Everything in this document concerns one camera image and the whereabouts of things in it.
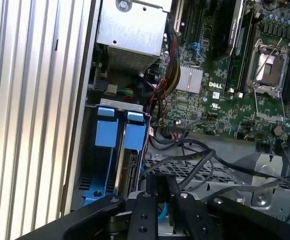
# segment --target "green circuit board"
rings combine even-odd
[[[259,5],[254,5],[252,2],[248,7],[254,8],[256,11],[260,10]],[[276,45],[282,38],[279,47],[290,47],[290,28],[279,28],[280,31],[286,31],[285,37],[280,37],[275,34],[270,34],[259,30],[266,22],[266,17],[275,12],[265,13],[265,20],[262,20],[257,25],[256,34],[254,34],[253,41],[262,39],[264,44]],[[188,42],[183,42],[179,47],[180,65],[181,66],[200,66],[203,70],[203,77],[201,81],[201,89],[199,93],[186,92],[182,90],[175,90],[168,97],[167,110],[165,113],[163,125],[173,126],[178,128],[186,128],[190,123],[198,120],[204,121],[197,124],[191,129],[192,132],[208,134],[212,127],[216,131],[216,136],[242,139],[253,132],[264,133],[272,139],[280,138],[285,142],[290,136],[290,106],[283,104],[279,99],[272,98],[268,95],[257,95],[258,111],[267,114],[268,116],[284,115],[284,121],[270,122],[261,117],[256,116],[256,100],[253,92],[246,92],[244,97],[239,97],[237,93],[225,90],[225,84],[229,87],[236,88],[239,84],[239,75],[234,74],[229,82],[226,83],[228,77],[228,70],[230,66],[230,58],[222,61],[214,61],[211,57],[211,44],[213,41],[213,26],[215,24],[214,16],[204,15],[202,17],[202,24],[200,29],[200,57],[189,47]],[[275,26],[273,22],[269,24],[271,28]],[[246,34],[241,33],[238,39],[240,43],[239,52],[236,52],[233,61],[233,67],[240,70],[244,63],[244,46],[248,40]],[[160,62],[160,70],[162,74],[167,67],[168,59],[162,58]],[[218,87],[210,86],[213,82],[218,84]],[[280,136],[273,135],[273,129],[281,126],[284,132]],[[248,140],[259,143],[268,143],[268,138],[258,136],[249,137]]]

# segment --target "blue plastic latch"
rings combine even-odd
[[[113,151],[114,149],[112,148],[110,151],[108,165],[103,164],[101,169],[97,169],[97,173],[91,180],[89,190],[85,190],[83,192],[82,196],[85,198],[84,206],[101,199],[106,195],[106,186],[109,180]]]
[[[116,121],[97,121],[95,145],[100,147],[114,148],[116,146],[119,120]]]
[[[105,117],[114,117],[115,110],[114,108],[108,108],[108,107],[98,107],[97,111],[98,116],[105,116]]]
[[[143,113],[129,111],[127,113],[127,120],[136,121],[136,122],[144,122]]]
[[[135,125],[128,123],[125,132],[124,148],[131,150],[142,150],[146,133],[146,125]]]

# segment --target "motherboard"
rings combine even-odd
[[[181,74],[163,125],[198,122],[191,132],[290,141],[290,1],[179,0],[174,14]]]

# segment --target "cpu socket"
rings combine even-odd
[[[268,122],[283,122],[285,120],[282,88],[285,79],[287,60],[287,46],[275,47],[274,45],[265,45],[263,41],[259,39],[253,48],[247,74],[247,86],[254,92],[256,116]],[[269,116],[260,111],[261,107],[258,102],[258,95],[263,94],[268,94],[281,103],[281,113],[279,115]]]
[[[263,86],[258,88],[260,94],[267,92],[270,96],[278,97],[277,90],[282,89],[284,83],[288,51],[286,46],[274,47],[264,45],[261,39],[257,41],[251,55],[247,79],[249,85],[253,83]]]

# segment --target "ribbed metal surface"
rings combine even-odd
[[[0,0],[0,240],[60,215],[91,0]]]
[[[138,52],[108,47],[109,65],[113,69],[139,74],[151,66],[158,56],[145,55]]]

